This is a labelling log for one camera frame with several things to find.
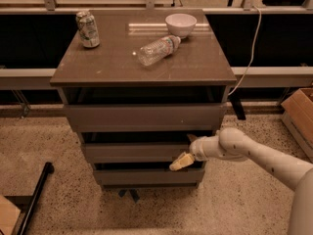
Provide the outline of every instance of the cardboard box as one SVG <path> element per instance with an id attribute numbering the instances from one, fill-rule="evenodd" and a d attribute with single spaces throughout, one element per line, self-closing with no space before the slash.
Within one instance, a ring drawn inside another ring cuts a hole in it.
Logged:
<path id="1" fill-rule="evenodd" d="M 20 213 L 20 209 L 0 195 L 0 230 L 3 234 L 12 234 Z"/>
<path id="2" fill-rule="evenodd" d="M 298 89 L 282 106 L 283 123 L 313 162 L 313 89 Z"/>

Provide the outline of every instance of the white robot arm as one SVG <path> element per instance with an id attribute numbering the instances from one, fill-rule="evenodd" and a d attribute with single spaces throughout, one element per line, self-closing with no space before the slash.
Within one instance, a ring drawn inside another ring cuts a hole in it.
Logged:
<path id="1" fill-rule="evenodd" d="M 313 164 L 259 144 L 236 128 L 218 136 L 200 137 L 170 166 L 178 170 L 209 158 L 237 161 L 251 159 L 294 191 L 290 235 L 313 234 Z"/>

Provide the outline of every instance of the brown cabinet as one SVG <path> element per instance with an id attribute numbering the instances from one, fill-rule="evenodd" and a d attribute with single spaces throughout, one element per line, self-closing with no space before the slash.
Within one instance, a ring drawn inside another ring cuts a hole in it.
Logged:
<path id="1" fill-rule="evenodd" d="M 51 84 L 95 180 L 103 188 L 198 186 L 204 163 L 169 165 L 188 151 L 187 134 L 219 129 L 236 81 L 205 15 L 181 11 L 199 24 L 174 55 L 146 68 L 134 53 L 167 34 L 164 19 L 174 11 L 92 13 L 100 46 L 84 49 L 76 35 Z"/>

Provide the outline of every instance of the drawer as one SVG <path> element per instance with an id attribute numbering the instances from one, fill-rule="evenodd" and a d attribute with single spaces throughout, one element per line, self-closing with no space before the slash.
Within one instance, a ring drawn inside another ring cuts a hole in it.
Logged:
<path id="1" fill-rule="evenodd" d="M 212 131 L 82 133 L 88 163 L 172 162 L 189 150 L 188 134 L 211 136 Z"/>
<path id="2" fill-rule="evenodd" d="M 65 106 L 76 132 L 215 130 L 225 104 Z"/>
<path id="3" fill-rule="evenodd" d="M 172 162 L 181 153 L 189 150 L 188 144 L 85 144 L 82 151 L 90 164 Z"/>
<path id="4" fill-rule="evenodd" d="M 146 170 L 115 170 L 94 171 L 94 177 L 98 184 L 103 186 L 137 187 L 158 185 L 196 185 L 202 181 L 204 169 L 189 169 L 186 171 L 170 171 L 161 169 Z"/>
<path id="5" fill-rule="evenodd" d="M 70 105 L 220 103 L 224 90 L 225 86 L 63 88 Z"/>
<path id="6" fill-rule="evenodd" d="M 188 182 L 188 183 L 165 183 L 165 184 L 110 184 L 110 185 L 101 185 L 103 190 L 109 189 L 138 189 L 138 188 L 182 188 L 182 187 L 189 187 L 189 188 L 198 188 L 200 182 Z"/>

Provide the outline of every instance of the cabinet top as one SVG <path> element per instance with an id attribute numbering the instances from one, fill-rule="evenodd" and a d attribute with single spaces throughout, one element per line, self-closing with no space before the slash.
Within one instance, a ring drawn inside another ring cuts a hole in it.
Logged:
<path id="1" fill-rule="evenodd" d="M 51 79 L 52 86 L 229 85 L 236 79 L 202 10 L 91 11 L 100 45 L 82 46 L 76 33 Z M 187 13 L 197 18 L 178 50 L 144 67 L 136 52 L 168 35 L 165 18 Z"/>

